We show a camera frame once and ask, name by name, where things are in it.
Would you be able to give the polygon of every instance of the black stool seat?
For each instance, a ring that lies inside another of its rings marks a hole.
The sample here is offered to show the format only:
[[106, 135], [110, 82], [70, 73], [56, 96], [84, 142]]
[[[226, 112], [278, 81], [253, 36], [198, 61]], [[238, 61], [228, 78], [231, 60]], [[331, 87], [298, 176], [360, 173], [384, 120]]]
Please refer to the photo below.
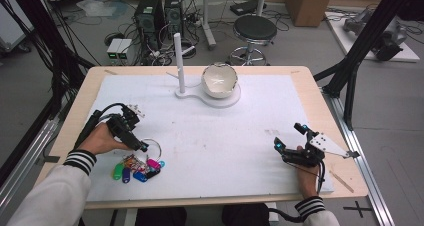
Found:
[[277, 35], [277, 27], [261, 16], [247, 15], [234, 22], [234, 32], [249, 40], [271, 40]]

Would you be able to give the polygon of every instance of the bowl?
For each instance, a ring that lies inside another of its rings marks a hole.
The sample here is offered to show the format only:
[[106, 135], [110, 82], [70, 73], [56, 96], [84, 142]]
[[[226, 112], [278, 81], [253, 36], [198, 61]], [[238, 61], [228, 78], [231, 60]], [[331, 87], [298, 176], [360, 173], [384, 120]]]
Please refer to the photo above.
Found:
[[213, 98], [226, 98], [233, 93], [237, 80], [237, 73], [230, 65], [215, 63], [203, 70], [202, 88]]

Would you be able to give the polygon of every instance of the person's right hand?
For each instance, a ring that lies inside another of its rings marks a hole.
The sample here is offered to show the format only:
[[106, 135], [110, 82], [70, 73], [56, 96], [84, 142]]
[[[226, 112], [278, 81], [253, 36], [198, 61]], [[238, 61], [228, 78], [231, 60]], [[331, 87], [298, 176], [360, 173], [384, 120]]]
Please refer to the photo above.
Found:
[[97, 125], [78, 149], [89, 151], [94, 155], [107, 153], [113, 149], [130, 150], [124, 143], [114, 139], [106, 123]]
[[[302, 146], [297, 146], [297, 150], [302, 150]], [[299, 183], [299, 190], [304, 199], [312, 196], [318, 196], [316, 189], [316, 180], [319, 171], [319, 167], [313, 168], [304, 167], [297, 165], [297, 180]]]

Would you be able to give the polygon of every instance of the white sleeve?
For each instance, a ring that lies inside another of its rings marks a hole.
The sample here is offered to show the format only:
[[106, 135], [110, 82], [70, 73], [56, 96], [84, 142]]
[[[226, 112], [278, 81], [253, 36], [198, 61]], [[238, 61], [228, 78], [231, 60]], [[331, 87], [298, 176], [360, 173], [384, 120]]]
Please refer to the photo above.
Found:
[[325, 210], [324, 202], [320, 197], [310, 197], [295, 205], [303, 220], [304, 226], [339, 226], [336, 216]]
[[86, 151], [71, 151], [64, 165], [54, 167], [29, 192], [7, 226], [74, 225], [84, 210], [91, 185], [88, 173], [95, 162]]

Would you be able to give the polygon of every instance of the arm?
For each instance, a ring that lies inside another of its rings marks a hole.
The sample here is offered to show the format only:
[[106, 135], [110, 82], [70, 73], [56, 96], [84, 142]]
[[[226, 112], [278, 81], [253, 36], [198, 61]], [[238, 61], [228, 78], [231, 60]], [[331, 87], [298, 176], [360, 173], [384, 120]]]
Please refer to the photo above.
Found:
[[84, 210], [95, 155], [112, 149], [128, 148], [115, 141], [107, 125], [101, 123], [68, 154], [63, 165], [54, 167], [29, 192], [7, 225], [74, 225]]
[[297, 166], [297, 179], [299, 190], [304, 198], [303, 201], [295, 205], [296, 210], [304, 220], [305, 226], [328, 225], [338, 226], [336, 216], [330, 211], [327, 211], [321, 197], [316, 191], [316, 178], [318, 174], [318, 166], [307, 168]]

